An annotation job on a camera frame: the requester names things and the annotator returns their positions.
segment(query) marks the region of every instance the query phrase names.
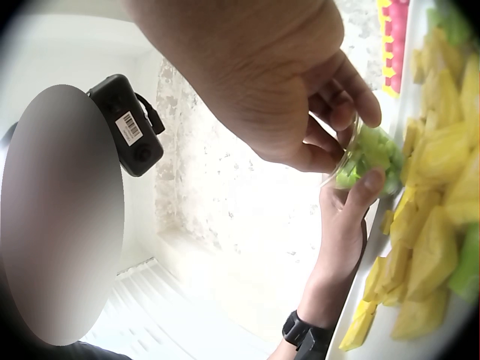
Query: white tray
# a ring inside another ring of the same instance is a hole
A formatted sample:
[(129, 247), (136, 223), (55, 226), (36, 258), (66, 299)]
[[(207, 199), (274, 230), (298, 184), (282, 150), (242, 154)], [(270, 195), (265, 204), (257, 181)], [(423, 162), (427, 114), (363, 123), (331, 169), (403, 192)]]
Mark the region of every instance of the white tray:
[[(408, 10), (407, 40), (398, 116), (390, 125), (390, 134), (397, 144), (402, 144), (402, 134), (408, 116), (420, 113), (420, 86), (412, 81), (410, 56), (414, 48), (421, 48), (423, 36), (427, 32), (426, 10), (433, 7), (433, 0), (410, 0)], [(390, 333), (398, 315), (399, 308), (383, 305), (377, 307), (370, 331), (363, 345), (344, 352), (338, 348), (352, 321), (355, 309), (362, 298), (365, 279), (377, 256), (386, 256), (390, 251), (389, 238), (380, 231), (385, 210), (391, 209), (399, 201), (396, 199), (380, 201), (367, 247), (353, 281), (350, 293), (335, 329), (327, 360), (429, 360), (435, 359), (459, 333), (462, 325), (469, 319), (474, 307), (469, 306), (458, 296), (452, 294), (441, 328), (432, 334), (413, 341), (394, 341)]]

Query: barcode label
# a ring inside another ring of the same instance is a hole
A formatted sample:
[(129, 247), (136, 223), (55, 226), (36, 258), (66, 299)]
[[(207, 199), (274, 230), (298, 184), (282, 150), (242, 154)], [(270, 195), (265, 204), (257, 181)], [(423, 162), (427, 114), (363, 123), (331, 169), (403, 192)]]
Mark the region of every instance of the barcode label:
[(128, 146), (132, 146), (143, 136), (130, 111), (118, 119), (115, 124), (123, 135), (123, 138), (127, 142)]

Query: hand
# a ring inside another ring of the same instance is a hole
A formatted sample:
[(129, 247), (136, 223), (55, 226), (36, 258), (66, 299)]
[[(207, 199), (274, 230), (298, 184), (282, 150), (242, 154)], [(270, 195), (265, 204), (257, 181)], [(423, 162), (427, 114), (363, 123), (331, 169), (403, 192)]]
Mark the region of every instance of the hand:
[(321, 190), (322, 244), (297, 310), (303, 321), (335, 325), (366, 245), (365, 215), (384, 181), (384, 171), (373, 169), (348, 194), (328, 186)]
[(134, 20), (215, 116), (261, 158), (331, 172), (354, 110), (372, 127), (379, 104), (339, 49), (333, 0), (129, 1)]

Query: clear plastic cup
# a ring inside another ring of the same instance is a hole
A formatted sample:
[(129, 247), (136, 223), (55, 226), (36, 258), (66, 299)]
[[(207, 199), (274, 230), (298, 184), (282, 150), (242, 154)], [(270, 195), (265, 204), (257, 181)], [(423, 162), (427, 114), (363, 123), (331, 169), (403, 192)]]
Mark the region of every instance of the clear plastic cup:
[(337, 189), (350, 189), (368, 170), (385, 170), (385, 185), (380, 196), (395, 194), (401, 187), (403, 155), (393, 139), (380, 127), (369, 128), (355, 116), (353, 134), (336, 169), (326, 176), (322, 186), (333, 182)]

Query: person's left hand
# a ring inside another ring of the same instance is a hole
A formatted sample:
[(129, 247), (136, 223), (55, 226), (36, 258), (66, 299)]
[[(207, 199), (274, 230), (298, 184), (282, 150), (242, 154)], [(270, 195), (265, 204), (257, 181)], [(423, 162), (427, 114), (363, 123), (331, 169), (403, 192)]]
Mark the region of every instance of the person's left hand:
[(320, 191), (322, 244), (297, 310), (303, 321), (322, 328), (335, 324), (366, 244), (365, 215), (384, 181), (384, 171), (372, 169), (350, 192), (328, 185)]

